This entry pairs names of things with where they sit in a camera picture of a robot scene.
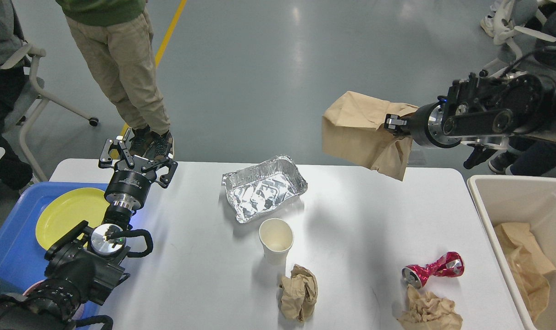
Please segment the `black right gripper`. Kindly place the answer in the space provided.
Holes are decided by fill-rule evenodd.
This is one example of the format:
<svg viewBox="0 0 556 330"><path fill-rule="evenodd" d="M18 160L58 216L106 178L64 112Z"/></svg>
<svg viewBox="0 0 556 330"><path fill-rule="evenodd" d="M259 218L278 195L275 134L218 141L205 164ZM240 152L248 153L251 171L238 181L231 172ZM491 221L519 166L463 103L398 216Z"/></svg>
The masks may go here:
<svg viewBox="0 0 556 330"><path fill-rule="evenodd" d="M442 102L430 103L406 116L387 114L384 128L397 137L411 135L414 142L423 148L454 148L461 143L461 139L444 135L442 130L443 104Z"/></svg>

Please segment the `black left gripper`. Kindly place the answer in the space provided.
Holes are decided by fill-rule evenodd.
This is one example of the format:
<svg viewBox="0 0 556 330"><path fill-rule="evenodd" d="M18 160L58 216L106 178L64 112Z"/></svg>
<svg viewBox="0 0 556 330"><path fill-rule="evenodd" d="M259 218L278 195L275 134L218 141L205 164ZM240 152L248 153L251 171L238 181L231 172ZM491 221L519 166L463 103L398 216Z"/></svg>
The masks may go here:
<svg viewBox="0 0 556 330"><path fill-rule="evenodd" d="M178 163L173 159L174 150L171 146L162 159L148 159L144 162L143 173L130 170L135 166L135 160L126 145L131 132L131 129L126 129L123 135L106 140L98 159L98 167L115 170L104 193L106 201L135 211L143 208L152 184L168 188ZM123 161L124 170L120 170L118 166L120 161Z"/></svg>

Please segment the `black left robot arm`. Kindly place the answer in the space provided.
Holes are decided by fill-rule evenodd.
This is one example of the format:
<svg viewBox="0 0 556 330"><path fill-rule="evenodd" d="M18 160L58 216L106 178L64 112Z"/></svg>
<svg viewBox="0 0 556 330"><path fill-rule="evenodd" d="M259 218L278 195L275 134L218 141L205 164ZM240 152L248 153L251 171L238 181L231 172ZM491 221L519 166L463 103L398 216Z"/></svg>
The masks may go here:
<svg viewBox="0 0 556 330"><path fill-rule="evenodd" d="M74 330L94 324L113 328L107 315L75 319L81 305L102 305L129 278L121 266L125 258L150 255L154 242L148 230L130 221L141 209L152 184L167 188L177 169L173 138L155 138L154 158L127 147L127 134L106 140L98 166L113 169L104 197L108 202L99 226L85 220L69 230L45 253L49 265L42 280L28 294L0 294L0 330Z"/></svg>

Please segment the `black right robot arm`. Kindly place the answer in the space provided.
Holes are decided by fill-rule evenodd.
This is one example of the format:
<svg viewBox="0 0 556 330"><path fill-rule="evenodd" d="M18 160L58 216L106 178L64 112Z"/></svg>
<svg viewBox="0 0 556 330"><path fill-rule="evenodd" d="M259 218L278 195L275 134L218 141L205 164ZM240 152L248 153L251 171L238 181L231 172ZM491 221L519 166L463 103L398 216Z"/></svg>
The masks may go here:
<svg viewBox="0 0 556 330"><path fill-rule="evenodd" d="M383 127L394 136L411 137L425 148L473 148L463 167L471 169L507 148L509 139L549 144L543 161L556 159L556 71L515 71L518 59L497 77L471 73L453 81L446 96L438 96L412 115L387 114Z"/></svg>

